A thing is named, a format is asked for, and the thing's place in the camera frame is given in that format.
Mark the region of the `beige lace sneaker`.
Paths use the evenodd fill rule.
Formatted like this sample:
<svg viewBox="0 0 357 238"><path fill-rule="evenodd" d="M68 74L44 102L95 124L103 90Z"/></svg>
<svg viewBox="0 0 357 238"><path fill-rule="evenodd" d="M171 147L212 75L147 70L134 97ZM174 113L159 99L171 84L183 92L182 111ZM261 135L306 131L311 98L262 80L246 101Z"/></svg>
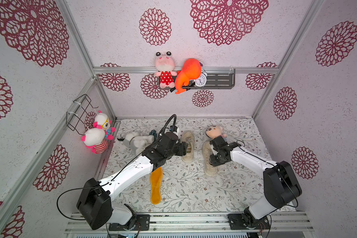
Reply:
<svg viewBox="0 0 357 238"><path fill-rule="evenodd" d="M202 156L204 158L204 172L207 176L214 177L218 173L218 168L210 164L210 156L214 155L211 149L210 142L207 141L204 143L202 148Z"/></svg>
<svg viewBox="0 0 357 238"><path fill-rule="evenodd" d="M186 154L182 157L182 160L186 163L191 163L194 160L195 139L192 131L186 131L183 133L182 142L187 143Z"/></svg>

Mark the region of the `yellow insole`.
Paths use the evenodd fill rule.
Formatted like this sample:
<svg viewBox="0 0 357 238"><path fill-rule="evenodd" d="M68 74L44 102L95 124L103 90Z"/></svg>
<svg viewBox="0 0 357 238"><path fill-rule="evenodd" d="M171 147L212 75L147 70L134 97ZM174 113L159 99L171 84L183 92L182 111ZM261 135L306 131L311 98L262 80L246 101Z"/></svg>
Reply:
<svg viewBox="0 0 357 238"><path fill-rule="evenodd" d="M157 205L161 202L161 183L163 180L163 170L161 167L157 168L150 175L151 183L151 203Z"/></svg>

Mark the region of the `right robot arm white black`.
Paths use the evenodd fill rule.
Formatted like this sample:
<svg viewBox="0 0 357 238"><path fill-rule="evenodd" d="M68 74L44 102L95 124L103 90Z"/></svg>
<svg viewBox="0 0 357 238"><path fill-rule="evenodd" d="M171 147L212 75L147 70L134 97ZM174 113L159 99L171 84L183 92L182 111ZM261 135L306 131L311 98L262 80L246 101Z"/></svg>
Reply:
<svg viewBox="0 0 357 238"><path fill-rule="evenodd" d="M269 161L246 150L238 142L228 143L221 136L211 140L210 147L212 166L218 167L233 161L263 179L264 194L257 202L245 209L242 217L246 221L258 221L277 209L289 205L302 194L300 184L288 162Z"/></svg>

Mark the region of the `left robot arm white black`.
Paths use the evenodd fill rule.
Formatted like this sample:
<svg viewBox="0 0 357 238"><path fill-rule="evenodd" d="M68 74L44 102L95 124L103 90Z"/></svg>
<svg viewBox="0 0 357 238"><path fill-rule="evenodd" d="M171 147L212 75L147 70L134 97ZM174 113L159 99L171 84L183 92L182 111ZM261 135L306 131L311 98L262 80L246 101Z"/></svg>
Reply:
<svg viewBox="0 0 357 238"><path fill-rule="evenodd" d="M77 209L92 230L107 222L126 224L131 211L113 205L115 198L138 179L163 166L173 156L184 156L187 143L181 142L173 132L167 132L149 145L119 172L99 181L89 179L77 202Z"/></svg>

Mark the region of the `doll plush striped shirt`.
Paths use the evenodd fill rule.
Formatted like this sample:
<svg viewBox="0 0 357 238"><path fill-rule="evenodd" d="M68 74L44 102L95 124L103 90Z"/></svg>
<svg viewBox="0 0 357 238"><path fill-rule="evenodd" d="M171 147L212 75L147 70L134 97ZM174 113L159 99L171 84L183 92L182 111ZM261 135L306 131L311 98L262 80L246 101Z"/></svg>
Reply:
<svg viewBox="0 0 357 238"><path fill-rule="evenodd" d="M210 139L215 139L219 136L223 138L227 137L227 134L224 133L224 129L221 126L210 126L205 133Z"/></svg>

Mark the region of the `teal handheld device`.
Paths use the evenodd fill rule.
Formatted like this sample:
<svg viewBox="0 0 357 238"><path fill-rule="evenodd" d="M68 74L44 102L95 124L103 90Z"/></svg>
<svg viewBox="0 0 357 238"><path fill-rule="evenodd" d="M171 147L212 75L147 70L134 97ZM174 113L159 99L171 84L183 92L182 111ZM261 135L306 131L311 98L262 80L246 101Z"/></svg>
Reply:
<svg viewBox="0 0 357 238"><path fill-rule="evenodd" d="M151 130L151 132L149 133L149 135L152 135L154 138L154 141L157 139L157 132L156 130Z"/></svg>

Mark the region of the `white fluffy plush dog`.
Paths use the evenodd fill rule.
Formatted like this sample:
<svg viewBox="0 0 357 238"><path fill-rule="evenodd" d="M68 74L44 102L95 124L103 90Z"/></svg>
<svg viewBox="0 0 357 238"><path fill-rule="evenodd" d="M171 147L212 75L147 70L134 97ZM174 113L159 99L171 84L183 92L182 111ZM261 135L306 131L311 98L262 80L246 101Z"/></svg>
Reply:
<svg viewBox="0 0 357 238"><path fill-rule="evenodd" d="M118 138L118 141L123 142L127 148L131 149L132 152L137 155L154 142L154 136L141 135L139 132L132 131L123 138Z"/></svg>

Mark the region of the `white alarm clock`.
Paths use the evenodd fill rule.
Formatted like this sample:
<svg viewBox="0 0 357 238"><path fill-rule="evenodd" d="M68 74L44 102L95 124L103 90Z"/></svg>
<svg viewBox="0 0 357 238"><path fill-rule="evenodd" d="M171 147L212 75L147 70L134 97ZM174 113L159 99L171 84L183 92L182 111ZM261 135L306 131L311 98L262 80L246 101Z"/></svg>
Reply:
<svg viewBox="0 0 357 238"><path fill-rule="evenodd" d="M196 87L204 87L207 83L207 72L202 72L199 78L194 80L195 86Z"/></svg>

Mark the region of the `white plush yellow glasses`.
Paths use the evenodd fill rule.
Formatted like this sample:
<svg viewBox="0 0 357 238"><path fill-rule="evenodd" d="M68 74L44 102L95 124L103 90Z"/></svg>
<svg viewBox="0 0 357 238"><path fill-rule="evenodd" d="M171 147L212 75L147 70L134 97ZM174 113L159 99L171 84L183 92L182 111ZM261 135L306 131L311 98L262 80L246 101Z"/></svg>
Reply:
<svg viewBox="0 0 357 238"><path fill-rule="evenodd" d="M102 111L98 111L97 116L94 119L93 127L101 129L105 132L105 139L113 140L112 133L116 131L116 128L111 127L112 121Z"/></svg>

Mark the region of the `white plush red striped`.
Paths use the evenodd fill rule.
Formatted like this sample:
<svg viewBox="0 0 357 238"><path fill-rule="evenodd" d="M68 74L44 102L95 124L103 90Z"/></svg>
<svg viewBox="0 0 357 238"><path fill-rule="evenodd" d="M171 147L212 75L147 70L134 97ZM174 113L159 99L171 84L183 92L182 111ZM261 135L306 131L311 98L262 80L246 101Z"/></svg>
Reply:
<svg viewBox="0 0 357 238"><path fill-rule="evenodd" d="M101 154L108 148L108 141L105 139L105 131L102 129L88 129L81 137L81 141L94 154Z"/></svg>

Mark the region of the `pink frog plush red dress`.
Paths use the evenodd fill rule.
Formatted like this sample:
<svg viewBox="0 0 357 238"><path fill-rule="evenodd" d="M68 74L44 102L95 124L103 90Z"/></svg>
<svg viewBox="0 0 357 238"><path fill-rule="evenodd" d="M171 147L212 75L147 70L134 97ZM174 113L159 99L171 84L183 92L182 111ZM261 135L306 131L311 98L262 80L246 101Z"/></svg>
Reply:
<svg viewBox="0 0 357 238"><path fill-rule="evenodd" d="M155 77L158 77L159 87L161 89L171 89L175 87L174 76L177 76L178 73L174 71L175 62L172 58L171 52L166 52L165 54L157 52L155 54L155 67L157 72L154 73Z"/></svg>

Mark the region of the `grey metal wall shelf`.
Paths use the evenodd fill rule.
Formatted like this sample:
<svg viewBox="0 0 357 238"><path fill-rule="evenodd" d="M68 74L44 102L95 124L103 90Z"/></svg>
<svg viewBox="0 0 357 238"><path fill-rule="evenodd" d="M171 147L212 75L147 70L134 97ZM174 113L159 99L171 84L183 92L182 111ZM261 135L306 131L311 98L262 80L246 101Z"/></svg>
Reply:
<svg viewBox="0 0 357 238"><path fill-rule="evenodd" d="M202 72L204 71L208 74L207 83L204 87L196 87L194 80L191 80L189 85L183 86L183 88L187 91L190 89L232 89L235 86L235 69L229 69L226 73L221 73L220 71L213 73L206 70L203 70Z"/></svg>

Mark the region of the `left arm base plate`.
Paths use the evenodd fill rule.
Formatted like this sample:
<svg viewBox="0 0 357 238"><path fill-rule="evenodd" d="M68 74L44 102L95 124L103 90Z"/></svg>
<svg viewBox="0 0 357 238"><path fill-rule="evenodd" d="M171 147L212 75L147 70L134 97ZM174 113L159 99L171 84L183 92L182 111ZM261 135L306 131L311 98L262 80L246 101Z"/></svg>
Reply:
<svg viewBox="0 0 357 238"><path fill-rule="evenodd" d="M136 214L125 225L110 223L109 231L148 231L150 218L149 214Z"/></svg>

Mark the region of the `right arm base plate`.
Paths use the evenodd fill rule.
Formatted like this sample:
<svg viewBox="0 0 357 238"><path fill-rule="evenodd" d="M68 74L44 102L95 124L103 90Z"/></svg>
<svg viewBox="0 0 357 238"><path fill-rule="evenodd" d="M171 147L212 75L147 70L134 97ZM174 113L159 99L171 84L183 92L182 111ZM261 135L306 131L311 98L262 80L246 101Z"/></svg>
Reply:
<svg viewBox="0 0 357 238"><path fill-rule="evenodd" d="M228 214L231 230L266 230L270 228L270 221L267 216L261 219L255 219L245 213Z"/></svg>

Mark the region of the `aluminium front rail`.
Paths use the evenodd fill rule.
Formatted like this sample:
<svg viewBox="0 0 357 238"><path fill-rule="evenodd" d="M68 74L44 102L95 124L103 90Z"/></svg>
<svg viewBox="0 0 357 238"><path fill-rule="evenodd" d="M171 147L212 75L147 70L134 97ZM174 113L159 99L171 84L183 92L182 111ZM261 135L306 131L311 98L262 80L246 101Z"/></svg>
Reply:
<svg viewBox="0 0 357 238"><path fill-rule="evenodd" d="M312 232L313 226L305 212L273 212L248 227L240 213L139 213L135 223L119 225L111 223L92 230L85 221L70 221L66 234L95 232L138 232L142 233L218 233L218 232Z"/></svg>

